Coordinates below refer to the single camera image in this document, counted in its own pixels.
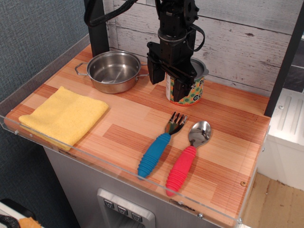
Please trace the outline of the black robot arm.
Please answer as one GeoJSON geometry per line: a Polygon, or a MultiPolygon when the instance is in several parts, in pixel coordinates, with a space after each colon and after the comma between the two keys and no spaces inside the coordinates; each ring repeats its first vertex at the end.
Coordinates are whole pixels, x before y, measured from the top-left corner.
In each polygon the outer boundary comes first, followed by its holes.
{"type": "Polygon", "coordinates": [[[195,50],[194,25],[199,8],[193,0],[158,0],[156,9],[160,20],[159,43],[149,42],[147,64],[150,81],[157,84],[168,74],[174,81],[173,100],[188,96],[197,72],[191,63],[195,50]]]}

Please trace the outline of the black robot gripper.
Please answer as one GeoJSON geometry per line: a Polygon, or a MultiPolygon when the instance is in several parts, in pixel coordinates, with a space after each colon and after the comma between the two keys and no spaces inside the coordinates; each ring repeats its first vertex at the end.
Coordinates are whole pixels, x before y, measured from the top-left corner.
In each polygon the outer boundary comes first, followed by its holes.
{"type": "Polygon", "coordinates": [[[188,97],[197,75],[190,59],[194,48],[195,38],[186,38],[180,43],[161,40],[160,43],[148,42],[147,66],[150,82],[154,85],[164,80],[165,73],[174,80],[173,101],[179,102],[188,97]]]}

